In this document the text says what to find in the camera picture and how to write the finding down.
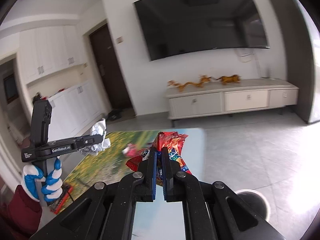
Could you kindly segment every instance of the hand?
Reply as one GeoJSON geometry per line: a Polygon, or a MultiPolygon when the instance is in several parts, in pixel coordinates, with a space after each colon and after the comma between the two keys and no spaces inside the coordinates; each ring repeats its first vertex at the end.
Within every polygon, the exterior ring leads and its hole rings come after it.
{"type": "MultiPolygon", "coordinates": [[[[49,173],[45,178],[46,185],[41,188],[41,192],[44,194],[44,200],[50,202],[59,198],[62,194],[62,180],[60,176],[62,174],[61,161],[57,157],[54,162],[54,170],[49,173]]],[[[36,190],[35,179],[44,180],[43,172],[37,166],[28,164],[23,167],[21,185],[28,196],[39,202],[38,192],[36,190]]]]}

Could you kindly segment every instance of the crumpled wrapper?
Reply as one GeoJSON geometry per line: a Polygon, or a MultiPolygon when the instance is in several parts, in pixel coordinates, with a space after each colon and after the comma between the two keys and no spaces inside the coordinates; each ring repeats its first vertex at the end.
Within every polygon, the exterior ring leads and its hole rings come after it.
{"type": "Polygon", "coordinates": [[[90,135],[102,135],[103,141],[102,143],[94,144],[91,146],[86,146],[82,149],[80,149],[81,154],[87,156],[88,154],[97,156],[99,152],[104,151],[105,149],[109,148],[111,146],[111,142],[109,138],[105,138],[107,134],[107,125],[106,125],[106,119],[102,118],[101,121],[96,122],[91,127],[90,135]]]}
{"type": "MultiPolygon", "coordinates": [[[[168,148],[168,154],[170,160],[179,162],[180,169],[184,172],[190,173],[190,170],[186,163],[181,158],[181,151],[185,139],[188,137],[187,134],[179,134],[178,132],[160,132],[155,138],[152,146],[156,148],[157,155],[157,169],[156,169],[156,183],[159,186],[163,186],[162,179],[162,167],[161,167],[161,150],[163,147],[168,148]]],[[[138,155],[126,162],[126,165],[133,171],[138,170],[138,165],[140,162],[148,159],[150,153],[150,148],[146,149],[138,155]]]]}

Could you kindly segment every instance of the crumpled foil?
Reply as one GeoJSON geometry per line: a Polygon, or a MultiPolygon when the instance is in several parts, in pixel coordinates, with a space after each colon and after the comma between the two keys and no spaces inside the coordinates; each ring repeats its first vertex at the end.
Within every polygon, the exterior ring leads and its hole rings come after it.
{"type": "Polygon", "coordinates": [[[91,146],[86,146],[80,149],[81,154],[87,156],[88,154],[97,156],[99,152],[104,151],[105,149],[111,146],[111,142],[109,138],[105,138],[107,134],[107,125],[106,119],[102,118],[101,121],[96,122],[91,127],[90,135],[100,134],[103,137],[102,143],[94,144],[91,146]]]}

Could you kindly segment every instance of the brown door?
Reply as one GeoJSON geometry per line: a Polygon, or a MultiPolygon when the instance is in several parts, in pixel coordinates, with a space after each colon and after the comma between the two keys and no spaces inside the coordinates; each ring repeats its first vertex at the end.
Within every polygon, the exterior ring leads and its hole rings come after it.
{"type": "Polygon", "coordinates": [[[114,109],[132,107],[127,88],[113,48],[108,25],[89,35],[94,57],[104,87],[114,109]]]}

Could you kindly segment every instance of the tall dark cabinet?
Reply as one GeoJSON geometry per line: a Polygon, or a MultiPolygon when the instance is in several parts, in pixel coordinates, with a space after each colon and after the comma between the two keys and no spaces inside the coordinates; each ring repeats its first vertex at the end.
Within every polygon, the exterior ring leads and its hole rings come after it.
{"type": "Polygon", "coordinates": [[[320,120],[316,96],[316,71],[313,42],[308,24],[296,0],[271,0],[284,39],[287,59],[287,81],[299,87],[294,111],[306,123],[320,120]]]}

